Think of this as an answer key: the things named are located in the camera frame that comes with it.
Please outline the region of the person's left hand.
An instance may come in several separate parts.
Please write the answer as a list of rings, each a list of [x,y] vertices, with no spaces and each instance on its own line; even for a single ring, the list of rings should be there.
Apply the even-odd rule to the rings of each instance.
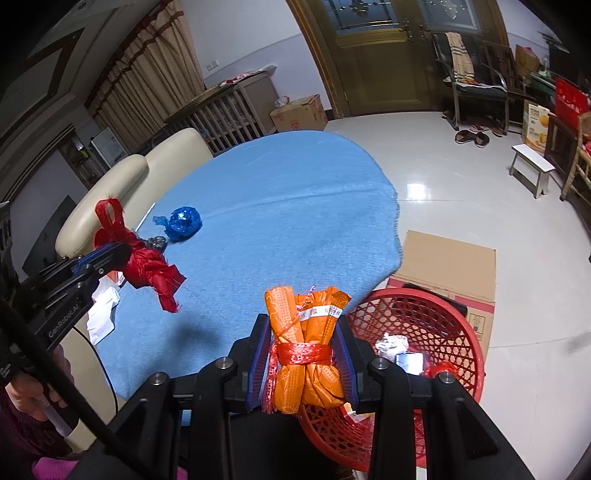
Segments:
[[[53,361],[59,366],[66,377],[74,382],[71,373],[71,364],[64,355],[64,349],[58,345],[52,353]],[[9,399],[22,413],[26,413],[35,420],[47,421],[48,418],[37,403],[37,398],[43,395],[43,386],[26,373],[16,374],[12,381],[5,387]]]

